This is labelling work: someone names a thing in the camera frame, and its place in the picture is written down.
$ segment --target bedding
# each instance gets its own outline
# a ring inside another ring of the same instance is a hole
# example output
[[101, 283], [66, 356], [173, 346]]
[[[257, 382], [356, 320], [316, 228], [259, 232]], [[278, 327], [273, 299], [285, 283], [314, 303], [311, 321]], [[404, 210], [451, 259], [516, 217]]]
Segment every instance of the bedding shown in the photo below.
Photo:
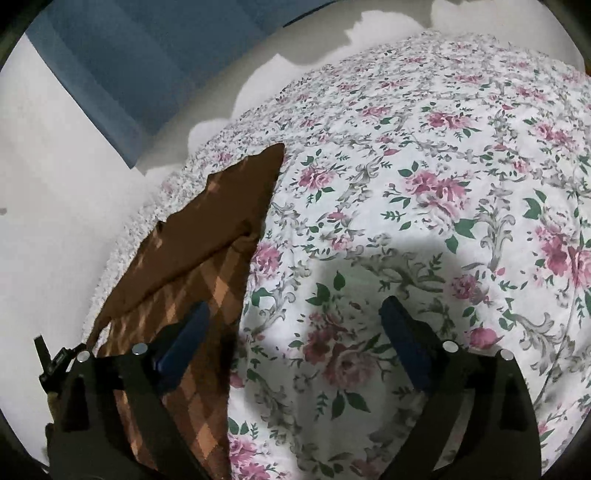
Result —
[[[99, 356], [128, 352], [151, 342], [161, 328], [206, 301], [210, 322], [179, 388], [163, 397], [179, 432], [213, 478], [228, 478], [226, 431], [229, 368], [250, 259], [261, 235], [273, 185], [284, 156], [276, 144], [212, 174], [205, 190], [159, 222], [142, 242], [105, 302], [90, 333], [92, 347], [111, 324]], [[131, 449], [154, 468], [127, 398], [116, 394]]]
[[379, 476], [424, 404], [379, 323], [392, 294], [442, 339], [514, 353], [546, 470], [591, 408], [590, 94], [574, 68], [472, 34], [309, 72], [167, 180], [86, 328], [158, 219], [281, 141], [230, 376], [232, 476]]

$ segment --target bed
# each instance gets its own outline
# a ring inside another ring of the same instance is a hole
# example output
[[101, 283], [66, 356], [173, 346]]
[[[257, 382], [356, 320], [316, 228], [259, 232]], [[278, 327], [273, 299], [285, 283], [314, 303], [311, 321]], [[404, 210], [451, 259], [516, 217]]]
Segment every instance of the bed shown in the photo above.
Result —
[[514, 353], [546, 470], [591, 408], [590, 140], [588, 78], [492, 37], [429, 31], [326, 65], [165, 181], [84, 335], [157, 221], [282, 142], [230, 376], [233, 477], [379, 476], [424, 404], [379, 323], [390, 295], [442, 339]]

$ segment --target green leaf print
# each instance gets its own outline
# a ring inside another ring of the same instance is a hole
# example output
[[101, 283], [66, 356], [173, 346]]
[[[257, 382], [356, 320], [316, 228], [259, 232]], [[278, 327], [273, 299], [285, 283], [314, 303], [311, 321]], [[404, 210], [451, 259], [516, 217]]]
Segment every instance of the green leaf print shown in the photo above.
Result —
[[372, 350], [373, 353], [377, 353], [378, 355], [384, 352], [387, 352], [388, 350], [390, 350], [392, 348], [392, 344], [391, 343], [385, 343], [383, 345], [377, 346], [376, 348], [374, 348]]
[[322, 472], [322, 475], [334, 478], [335, 471], [331, 467], [323, 464], [322, 462], [319, 462], [318, 465], [320, 465], [320, 471]]
[[363, 347], [363, 351], [366, 352], [367, 350], [372, 349], [376, 343], [378, 343], [379, 337], [380, 335], [382, 335], [381, 333], [374, 335], [373, 337], [371, 337], [368, 342], [365, 344], [365, 346]]
[[369, 412], [367, 403], [365, 403], [365, 399], [361, 395], [355, 392], [345, 392], [345, 395], [347, 396], [347, 402], [349, 402], [349, 405], [353, 408]]
[[252, 293], [251, 303], [255, 306], [259, 306], [259, 302], [261, 301], [261, 297], [271, 297], [272, 295], [266, 291], [264, 288], [259, 288], [257, 291]]
[[316, 294], [316, 296], [322, 301], [328, 301], [328, 299], [330, 298], [330, 290], [328, 289], [328, 287], [326, 285], [323, 285], [322, 283], [317, 283], [316, 287], [318, 287], [318, 293]]
[[445, 240], [445, 244], [451, 253], [457, 252], [458, 241], [455, 235], [452, 235], [450, 238]]
[[585, 306], [587, 307], [587, 313], [591, 316], [591, 295], [589, 295], [589, 291], [585, 292]]
[[530, 206], [530, 209], [524, 213], [524, 218], [531, 218], [532, 220], [537, 220], [540, 218], [542, 214], [542, 208], [540, 204], [534, 199], [524, 199], [527, 202], [527, 205]]
[[319, 307], [324, 302], [330, 299], [330, 290], [326, 285], [323, 285], [322, 283], [317, 283], [316, 287], [318, 288], [316, 297], [306, 299], [306, 302]]
[[312, 305], [315, 305], [317, 307], [319, 307], [320, 305], [322, 305], [324, 302], [322, 300], [320, 300], [318, 297], [312, 297], [310, 299], [306, 299], [306, 301]]
[[343, 275], [341, 275], [341, 273], [339, 273], [338, 270], [335, 275], [335, 279], [333, 280], [333, 286], [335, 287], [335, 290], [340, 290], [345, 286], [345, 278]]
[[238, 426], [238, 423], [236, 423], [230, 417], [228, 417], [228, 431], [232, 435], [238, 435], [238, 432], [240, 431], [240, 427]]
[[476, 224], [475, 220], [470, 220], [468, 218], [462, 218], [459, 222], [453, 224], [456, 233], [461, 236], [465, 236], [467, 238], [474, 238], [472, 234], [472, 228]]
[[542, 203], [544, 203], [546, 201], [546, 195], [544, 194], [544, 192], [541, 192], [539, 190], [534, 189], [535, 194], [538, 196], [538, 198], [540, 200], [542, 200]]
[[345, 398], [343, 397], [343, 395], [340, 394], [340, 392], [337, 392], [335, 399], [333, 400], [333, 404], [332, 404], [332, 418], [331, 420], [334, 420], [338, 417], [340, 417], [343, 412], [345, 410]]
[[548, 431], [544, 432], [542, 435], [540, 435], [540, 443], [542, 443], [544, 440], [546, 440], [546, 438], [548, 438], [553, 431], [554, 431], [554, 429], [548, 430]]

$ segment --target pink rose print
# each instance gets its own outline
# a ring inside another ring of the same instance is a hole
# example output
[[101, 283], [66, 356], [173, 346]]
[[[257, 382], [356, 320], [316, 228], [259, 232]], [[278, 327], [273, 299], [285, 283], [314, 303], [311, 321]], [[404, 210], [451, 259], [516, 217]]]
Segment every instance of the pink rose print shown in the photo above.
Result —
[[341, 91], [348, 92], [350, 90], [355, 90], [355, 88], [357, 88], [357, 85], [355, 85], [354, 83], [341, 83], [337, 86], [337, 88]]
[[591, 251], [578, 251], [569, 247], [569, 257], [574, 286], [589, 288], [591, 286]]
[[562, 246], [563, 242], [559, 236], [553, 237], [542, 246], [542, 252], [546, 254], [546, 267], [559, 277], [562, 277], [567, 270], [568, 255], [563, 252]]
[[448, 202], [454, 201], [454, 197], [458, 199], [466, 195], [466, 189], [456, 179], [440, 180], [434, 190], [439, 198], [443, 198], [445, 195]]
[[535, 129], [538, 132], [538, 135], [543, 137], [544, 140], [554, 139], [554, 132], [552, 131], [552, 127], [548, 124], [537, 124]]
[[380, 88], [398, 88], [398, 87], [405, 87], [407, 82], [405, 79], [396, 80], [394, 82], [382, 82], [380, 84]]
[[333, 212], [329, 213], [328, 217], [329, 220], [342, 220], [345, 218], [345, 214], [343, 212]]
[[308, 315], [308, 318], [313, 323], [324, 322], [324, 317], [322, 316], [321, 313], [318, 313], [318, 312], [312, 312], [312, 313], [310, 313]]
[[446, 120], [452, 130], [469, 127], [472, 123], [472, 120], [464, 115], [448, 115]]
[[220, 163], [229, 162], [232, 159], [232, 154], [228, 152], [222, 152], [219, 154], [218, 160]]
[[168, 180], [164, 180], [161, 187], [168, 194], [171, 194], [174, 190], [173, 185]]
[[432, 127], [442, 127], [445, 125], [444, 114], [439, 112], [432, 112], [427, 121]]
[[392, 140], [389, 136], [384, 135], [383, 137], [380, 137], [376, 140], [377, 143], [394, 143], [394, 140]]
[[326, 360], [326, 354], [330, 352], [330, 347], [327, 345], [332, 337], [332, 333], [325, 330], [315, 330], [308, 334], [308, 343], [304, 345], [302, 351], [306, 362], [315, 365]]
[[316, 124], [316, 119], [314, 118], [306, 118], [300, 123], [300, 128], [303, 127], [313, 127]]
[[347, 250], [347, 248], [351, 244], [351, 240], [349, 239], [349, 237], [341, 235], [338, 239], [333, 238], [331, 244], [335, 250]]
[[476, 277], [474, 275], [462, 275], [452, 281], [453, 296], [460, 300], [467, 300], [472, 296], [476, 288]]
[[374, 116], [382, 118], [390, 110], [389, 106], [369, 106], [361, 110], [361, 116]]
[[482, 75], [456, 75], [458, 82], [474, 83], [478, 85], [482, 80]]
[[419, 201], [418, 205], [421, 208], [430, 210], [432, 215], [443, 221], [446, 219], [458, 219], [459, 211], [456, 206], [443, 199], [430, 196], [428, 200]]
[[229, 436], [230, 440], [230, 463], [233, 467], [240, 467], [256, 454], [256, 448], [252, 442], [243, 440], [234, 435]]
[[238, 480], [269, 480], [270, 478], [264, 465], [252, 462], [241, 466], [238, 474]]
[[233, 388], [244, 388], [244, 382], [236, 372], [230, 373], [230, 386]]
[[519, 173], [527, 173], [530, 169], [529, 165], [523, 160], [515, 160], [513, 162], [513, 168], [516, 169]]
[[562, 130], [554, 132], [554, 142], [561, 147], [569, 147], [573, 141], [573, 137], [565, 134]]
[[414, 195], [428, 192], [436, 186], [437, 176], [428, 170], [418, 171], [415, 175], [407, 179], [407, 191]]
[[515, 89], [515, 91], [517, 92], [517, 94], [523, 96], [523, 97], [529, 97], [531, 95], [531, 92], [527, 89], [527, 88], [523, 88], [521, 86], [517, 87]]
[[371, 354], [351, 351], [342, 343], [336, 343], [323, 375], [329, 384], [337, 388], [353, 389], [364, 385], [374, 373], [375, 367]]
[[526, 69], [527, 67], [530, 66], [530, 64], [527, 63], [526, 61], [518, 61], [518, 62], [512, 61], [509, 64], [509, 66], [511, 66], [511, 67], [519, 67], [520, 69]]
[[308, 190], [320, 190], [326, 187], [334, 177], [335, 173], [331, 170], [310, 166], [302, 171], [298, 185]]
[[562, 75], [563, 80], [572, 83], [579, 83], [585, 80], [585, 74], [579, 72], [578, 70], [573, 71], [568, 75]]
[[502, 337], [497, 337], [496, 332], [490, 328], [478, 327], [470, 332], [470, 346], [487, 350], [496, 344]]
[[256, 246], [255, 254], [252, 257], [254, 274], [260, 278], [272, 278], [279, 268], [281, 253], [275, 245], [269, 242], [261, 242]]
[[469, 127], [472, 124], [470, 117], [465, 115], [449, 115], [448, 113], [432, 112], [427, 121], [432, 127], [443, 127], [447, 122], [447, 126], [452, 130]]
[[379, 477], [379, 472], [376, 467], [374, 467], [370, 462], [359, 458], [351, 462], [351, 470], [367, 480], [373, 480]]

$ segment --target brown checkered towel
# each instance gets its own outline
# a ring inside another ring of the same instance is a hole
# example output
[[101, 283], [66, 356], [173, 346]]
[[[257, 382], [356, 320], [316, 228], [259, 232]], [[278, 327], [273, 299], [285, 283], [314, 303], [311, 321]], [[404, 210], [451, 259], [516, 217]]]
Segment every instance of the brown checkered towel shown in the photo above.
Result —
[[[268, 147], [212, 174], [205, 190], [183, 210], [160, 222], [95, 321], [88, 346], [111, 322], [99, 356], [118, 355], [151, 342], [199, 300], [211, 324], [180, 387], [164, 399], [187, 444], [214, 479], [230, 477], [227, 432], [229, 366], [249, 274], [283, 161], [282, 144]], [[154, 468], [124, 394], [121, 413], [137, 459]]]

